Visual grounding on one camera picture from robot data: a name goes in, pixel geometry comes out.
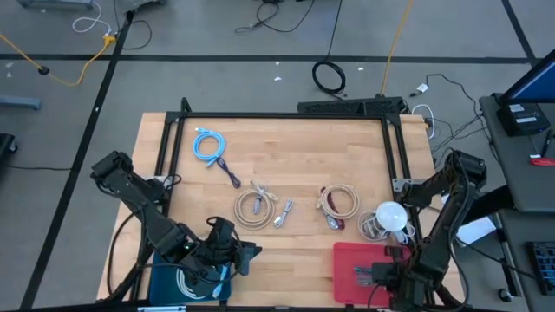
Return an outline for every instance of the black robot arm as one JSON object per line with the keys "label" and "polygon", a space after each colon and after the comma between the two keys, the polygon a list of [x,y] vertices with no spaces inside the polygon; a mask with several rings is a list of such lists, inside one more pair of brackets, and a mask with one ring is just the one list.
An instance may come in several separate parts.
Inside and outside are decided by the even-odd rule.
{"label": "black robot arm", "polygon": [[[157,179],[144,180],[134,173],[133,163],[125,153],[111,152],[93,166],[91,178],[101,192],[120,199],[141,221],[148,243],[167,263],[183,270],[187,286],[197,296],[210,295],[221,283],[223,265],[233,263],[233,276],[247,275],[249,262],[262,251],[254,243],[238,240],[234,224],[224,218],[206,220],[212,230],[203,240],[185,224],[162,215],[159,206],[168,200],[167,188]],[[107,300],[121,300],[146,261],[138,259]]]}
{"label": "black robot arm", "polygon": [[447,156],[444,167],[430,179],[419,185],[407,183],[396,194],[395,200],[402,205],[419,209],[430,206],[435,195],[448,192],[450,196],[429,236],[414,247],[406,263],[375,263],[373,266],[375,282],[394,294],[391,309],[422,310],[427,291],[439,291],[446,295],[443,297],[450,297],[441,282],[447,273],[451,243],[485,183],[484,161],[454,151]]}

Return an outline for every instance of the red plastic tray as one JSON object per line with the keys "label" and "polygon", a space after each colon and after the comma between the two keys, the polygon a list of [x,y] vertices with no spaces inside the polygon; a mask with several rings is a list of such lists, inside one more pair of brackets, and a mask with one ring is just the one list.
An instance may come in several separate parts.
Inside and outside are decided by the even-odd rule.
{"label": "red plastic tray", "polygon": [[[372,267],[372,263],[392,263],[382,244],[335,243],[333,245],[333,297],[345,304],[368,304],[375,285],[356,283],[355,267]],[[372,297],[372,307],[388,307],[389,293],[380,287]]]}

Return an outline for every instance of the computer monitor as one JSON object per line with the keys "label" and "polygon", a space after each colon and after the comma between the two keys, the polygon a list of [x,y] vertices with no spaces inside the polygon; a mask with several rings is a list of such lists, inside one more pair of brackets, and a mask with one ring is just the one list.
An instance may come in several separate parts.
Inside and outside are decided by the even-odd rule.
{"label": "computer monitor", "polygon": [[501,96],[501,104],[555,103],[555,49]]}

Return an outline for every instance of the blue box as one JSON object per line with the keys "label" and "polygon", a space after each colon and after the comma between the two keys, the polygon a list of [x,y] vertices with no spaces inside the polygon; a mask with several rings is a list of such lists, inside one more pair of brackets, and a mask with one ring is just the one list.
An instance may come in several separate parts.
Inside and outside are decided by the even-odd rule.
{"label": "blue box", "polygon": [[[154,254],[153,263],[164,263],[164,260],[158,254]],[[175,281],[176,270],[179,269],[169,266],[152,268],[150,293],[148,297],[150,304],[153,306],[165,306],[181,305],[190,302],[220,301],[227,300],[232,295],[231,283],[225,283],[222,285],[222,290],[219,292],[218,298],[209,296],[204,299],[195,300],[185,296],[181,293]],[[230,270],[231,269],[227,271],[225,278],[229,278]]]}

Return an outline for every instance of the wooden tabletop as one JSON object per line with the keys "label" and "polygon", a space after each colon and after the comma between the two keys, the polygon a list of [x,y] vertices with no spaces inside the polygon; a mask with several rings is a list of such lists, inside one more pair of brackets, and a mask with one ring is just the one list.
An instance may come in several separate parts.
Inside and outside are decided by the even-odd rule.
{"label": "wooden tabletop", "polygon": [[[143,177],[153,175],[160,147],[165,114],[144,114],[133,153],[134,170]],[[195,127],[223,134],[227,148],[223,155],[230,170],[241,179],[236,190],[227,175],[217,166],[206,168],[192,150],[197,136]],[[389,129],[399,178],[401,165],[397,156],[395,130]],[[403,115],[402,131],[412,178],[427,179],[435,173],[425,124],[420,115]],[[170,137],[172,146],[174,133]],[[201,152],[216,148],[207,139]],[[169,166],[166,156],[165,170]],[[206,237],[211,227],[205,220],[221,216],[233,221],[235,198],[249,188],[251,179],[269,187],[280,197],[276,214],[281,213],[287,198],[295,204],[283,227],[269,224],[260,231],[237,226],[242,240],[263,247],[251,262],[248,276],[232,280],[230,306],[343,307],[332,295],[332,247],[335,242],[366,242],[358,232],[356,216],[346,220],[344,231],[333,231],[325,222],[316,201],[322,186],[353,185],[360,194],[361,210],[374,210],[391,200],[391,181],[378,120],[293,120],[293,119],[207,119],[191,118],[185,122],[177,173],[183,180],[173,190],[169,217],[187,224],[199,237]],[[251,214],[254,198],[244,202],[243,212]],[[349,209],[350,199],[334,193],[338,209]],[[441,208],[437,199],[434,206]],[[130,214],[121,205],[114,230]],[[431,230],[438,214],[421,213],[424,235]],[[126,225],[114,248],[112,285],[117,285],[136,261],[140,241],[140,223],[134,219]],[[149,272],[143,279],[146,296]],[[463,293],[458,271],[453,263],[444,280],[455,298]],[[107,296],[106,268],[98,298]]]}

